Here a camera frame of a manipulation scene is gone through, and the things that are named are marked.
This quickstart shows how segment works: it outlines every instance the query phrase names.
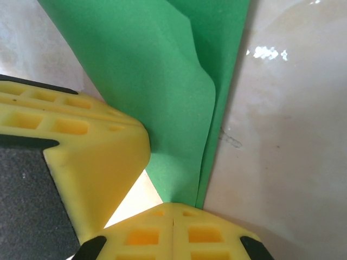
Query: glossy white surface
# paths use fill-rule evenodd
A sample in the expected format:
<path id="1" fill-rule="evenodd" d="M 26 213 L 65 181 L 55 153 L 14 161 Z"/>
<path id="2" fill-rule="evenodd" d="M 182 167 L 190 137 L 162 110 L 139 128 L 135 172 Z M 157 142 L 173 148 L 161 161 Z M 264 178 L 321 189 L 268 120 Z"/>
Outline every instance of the glossy white surface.
<path id="1" fill-rule="evenodd" d="M 275 259 L 347 259 L 347 2 L 251 1 L 205 209 Z M 0 73 L 99 97 L 36 0 L 0 0 Z M 131 192 L 115 221 L 160 203 Z"/>

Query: yellow plastic corner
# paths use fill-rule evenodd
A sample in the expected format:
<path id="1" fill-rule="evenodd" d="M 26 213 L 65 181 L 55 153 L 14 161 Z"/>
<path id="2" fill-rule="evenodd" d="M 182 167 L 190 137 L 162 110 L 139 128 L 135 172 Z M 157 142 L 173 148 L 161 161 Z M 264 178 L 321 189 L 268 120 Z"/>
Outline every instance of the yellow plastic corner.
<path id="1" fill-rule="evenodd" d="M 164 203 L 99 232 L 97 260 L 250 260 L 240 237 L 257 235 L 205 211 Z"/>
<path id="2" fill-rule="evenodd" d="M 106 121 L 62 111 L 0 102 L 0 134 L 60 143 L 43 154 L 83 243 L 104 228 L 146 167 L 149 138 L 141 123 L 126 115 Z"/>
<path id="3" fill-rule="evenodd" d="M 0 81 L 0 103 L 140 126 L 136 119 L 84 93 L 78 95 Z"/>

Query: folded green sheet edge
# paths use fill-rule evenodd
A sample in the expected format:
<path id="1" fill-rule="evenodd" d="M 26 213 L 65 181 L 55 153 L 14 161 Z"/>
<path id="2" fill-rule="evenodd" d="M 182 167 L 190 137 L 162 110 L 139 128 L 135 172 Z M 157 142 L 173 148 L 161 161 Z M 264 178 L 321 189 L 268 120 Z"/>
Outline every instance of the folded green sheet edge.
<path id="1" fill-rule="evenodd" d="M 147 172 L 162 199 L 164 201 L 182 202 L 201 208 L 213 166 L 229 84 L 247 14 L 248 0 L 169 0 L 177 10 L 189 18 L 195 49 L 194 46 L 190 45 L 189 32 L 184 30 L 184 28 L 188 28 L 190 25 L 188 26 L 182 17 L 172 11 L 165 1 L 102 0 L 85 2 L 81 0 L 39 0 L 39 2 L 71 46 L 78 60 L 105 100 L 110 105 L 135 116 L 147 127 L 152 146 L 152 158 Z M 178 143 L 173 144 L 172 141 L 165 139 L 165 130 L 167 128 L 153 123 L 153 120 L 158 119 L 157 117 L 163 116 L 161 113 L 152 109 L 150 113 L 151 119 L 146 115 L 148 111 L 139 111 L 142 106 L 145 106 L 144 101 L 136 104 L 125 98 L 128 94 L 135 95 L 137 100 L 141 100 L 141 98 L 150 100 L 150 95 L 154 95 L 154 93 L 147 93 L 141 90 L 140 93 L 135 93 L 139 88 L 131 87 L 131 83 L 134 83 L 137 87 L 139 87 L 139 83 L 146 84 L 146 81 L 148 83 L 151 80 L 150 84 L 163 83 L 163 81 L 157 81 L 148 76 L 142 79 L 144 81 L 129 80 L 129 77 L 132 77 L 132 74 L 129 74 L 131 70 L 141 73 L 141 70 L 147 69 L 144 66 L 146 62 L 143 60 L 140 60 L 142 66 L 131 64 L 128 61 L 138 55 L 135 50 L 143 46 L 140 43 L 136 43 L 136 41 L 135 43 L 133 41 L 118 43 L 115 39 L 118 40 L 119 37 L 110 34 L 110 30 L 114 30 L 114 25 L 118 21 L 118 23 L 123 23 L 123 26 L 118 28 L 117 32 L 126 35 L 126 24 L 133 22 L 133 25 L 138 26 L 139 23 L 133 21 L 134 17 L 143 17 L 144 15 L 150 20 L 150 23 L 140 22 L 140 30 L 131 34 L 133 41 L 136 39 L 135 34 L 138 34 L 140 38 L 146 38 L 145 34 L 148 33 L 146 30 L 149 29 L 146 26 L 149 25 L 151 26 L 150 33 L 155 37 L 153 39 L 147 38 L 148 44 L 157 46 L 159 43 L 156 41 L 156 37 L 161 37 L 162 41 L 166 41 L 166 48 L 175 47 L 175 51 L 166 55 L 166 57 L 172 59 L 172 57 L 180 56 L 181 59 L 176 61 L 176 63 L 183 63 L 182 69 L 189 68 L 187 69 L 189 75 L 187 75 L 184 71 L 175 70 L 170 72 L 163 69 L 163 67 L 170 68 L 170 66 L 175 65 L 175 62 L 169 62 L 168 64 L 164 62 L 165 64 L 157 65 L 159 72 L 163 71 L 163 74 L 169 75 L 169 77 L 166 77 L 166 80 L 169 79 L 176 84 L 184 84 L 184 88 L 181 88 L 180 91 L 177 89 L 172 91 L 171 89 L 166 93 L 161 93 L 161 96 L 166 98 L 168 102 L 170 102 L 172 96 L 176 96 L 176 100 L 181 96 L 182 99 L 185 99 L 185 102 L 191 100 L 191 102 L 195 103 L 194 108 L 191 110 L 189 110 L 190 106 L 181 104 L 183 108 L 180 110 L 180 116 L 186 119 L 193 118 L 192 121 L 189 121 L 186 126 L 181 126 L 180 124 L 184 120 L 180 122 L 179 116 L 177 116 L 175 122 L 170 124 L 170 126 L 178 126 L 177 129 L 179 131 L 193 140 L 178 138 Z M 124 49 L 122 44 L 129 44 L 130 47 L 125 48 L 126 55 L 115 52 L 116 61 L 110 61 L 108 59 L 112 55 L 107 57 L 106 53 L 106 50 L 109 49 L 105 48 L 105 52 L 95 49 L 100 43 L 107 43 L 108 41 L 115 43 L 115 49 Z M 102 53 L 102 58 L 98 58 L 99 53 Z M 155 56 L 158 53 L 150 49 L 149 54 Z M 149 54 L 144 54 L 143 59 L 153 59 L 154 62 L 162 62 L 162 60 L 156 60 Z M 102 59 L 105 59 L 110 66 L 99 66 L 100 64 L 105 64 L 105 61 Z M 123 74 L 112 73 L 112 70 L 115 69 L 122 70 L 122 66 L 119 65 L 122 59 L 127 60 L 128 69 L 123 69 Z M 200 71 L 199 62 L 201 67 L 212 78 L 214 84 L 210 78 L 203 75 Z M 123 90 L 113 88 L 114 91 L 110 92 L 108 89 L 112 87 L 108 86 L 110 82 L 118 82 L 120 85 L 126 82 L 130 87 L 127 86 L 129 88 Z M 192 88 L 189 84 L 199 85 L 199 88 Z M 120 105 L 120 102 L 124 100 L 126 102 L 129 101 L 129 103 Z M 165 106 L 165 104 L 167 103 L 161 102 L 155 107 L 158 109 L 160 106 Z M 193 112 L 195 112 L 194 116 L 188 117 L 185 115 L 185 113 Z M 196 135 L 191 135 L 191 133 L 185 131 L 184 128 L 190 126 L 196 130 Z M 164 131 L 162 135 L 156 134 L 156 132 L 162 131 Z"/>
<path id="2" fill-rule="evenodd" d="M 169 2 L 190 19 L 200 64 L 211 76 L 216 87 L 216 103 L 201 163 L 195 204 L 201 209 L 214 163 L 249 0 L 169 0 Z"/>

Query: green paper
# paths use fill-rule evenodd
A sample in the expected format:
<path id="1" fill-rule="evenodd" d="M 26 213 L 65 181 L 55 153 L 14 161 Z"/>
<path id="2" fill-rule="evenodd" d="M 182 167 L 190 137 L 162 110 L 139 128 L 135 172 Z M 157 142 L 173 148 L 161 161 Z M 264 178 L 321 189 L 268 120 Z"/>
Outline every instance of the green paper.
<path id="1" fill-rule="evenodd" d="M 39 2 L 106 102 L 149 131 L 163 201 L 201 208 L 248 0 Z"/>
<path id="2" fill-rule="evenodd" d="M 169 0 L 169 2 L 190 19 L 200 64 L 211 76 L 216 87 L 216 103 L 203 155 L 195 205 L 202 208 L 249 0 Z"/>
<path id="3" fill-rule="evenodd" d="M 40 0 L 105 101 L 150 135 L 164 201 L 194 206 L 215 87 L 189 20 L 163 0 Z"/>

